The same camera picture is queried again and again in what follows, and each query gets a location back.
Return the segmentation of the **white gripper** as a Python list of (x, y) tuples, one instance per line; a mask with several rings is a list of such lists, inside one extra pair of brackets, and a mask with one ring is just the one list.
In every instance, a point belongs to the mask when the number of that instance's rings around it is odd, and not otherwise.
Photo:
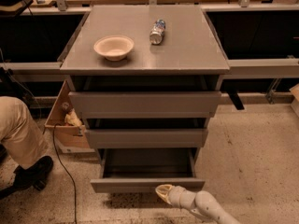
[(181, 186), (162, 184), (155, 188), (156, 194), (168, 204), (180, 209), (192, 210), (195, 207), (195, 192)]

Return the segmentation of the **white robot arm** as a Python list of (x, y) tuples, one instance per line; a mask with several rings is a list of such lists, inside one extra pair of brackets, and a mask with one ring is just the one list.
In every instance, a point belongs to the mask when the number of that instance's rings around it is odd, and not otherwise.
[(170, 184), (160, 185), (155, 191), (164, 202), (175, 208), (185, 209), (202, 220), (213, 220), (217, 224), (241, 224), (207, 191), (193, 192)]

